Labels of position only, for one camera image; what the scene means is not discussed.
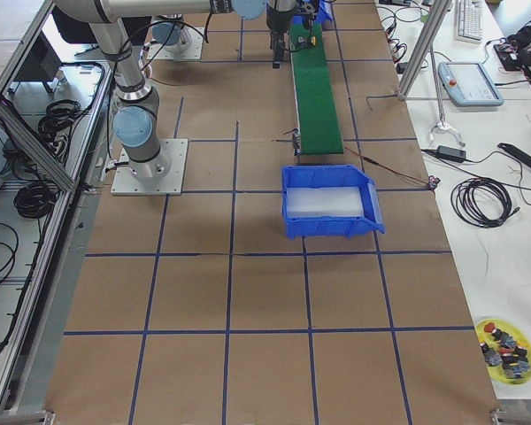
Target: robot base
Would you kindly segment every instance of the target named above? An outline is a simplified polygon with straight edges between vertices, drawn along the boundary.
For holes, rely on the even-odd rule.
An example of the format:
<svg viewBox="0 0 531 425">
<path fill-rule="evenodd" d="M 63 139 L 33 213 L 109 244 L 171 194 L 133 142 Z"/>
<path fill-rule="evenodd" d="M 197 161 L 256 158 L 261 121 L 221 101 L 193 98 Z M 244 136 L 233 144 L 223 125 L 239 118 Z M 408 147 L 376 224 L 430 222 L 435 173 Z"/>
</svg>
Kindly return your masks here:
<svg viewBox="0 0 531 425">
<path fill-rule="evenodd" d="M 197 29 L 201 33 L 204 31 L 203 27 L 198 27 Z M 197 31 L 189 30 L 189 32 L 191 34 L 192 42 L 187 49 L 176 52 L 167 51 L 161 49 L 161 44 L 154 44 L 150 47 L 150 51 L 148 52 L 148 60 L 167 59 L 175 62 L 193 62 L 201 60 L 203 54 L 203 37 Z"/>
<path fill-rule="evenodd" d="M 128 167 L 116 170 L 112 194 L 119 195 L 180 195 L 187 160 L 187 139 L 162 139 L 161 150 L 171 158 L 171 169 L 161 178 L 140 180 L 132 174 Z M 124 150 L 120 154 L 120 162 L 128 161 Z"/>
</svg>

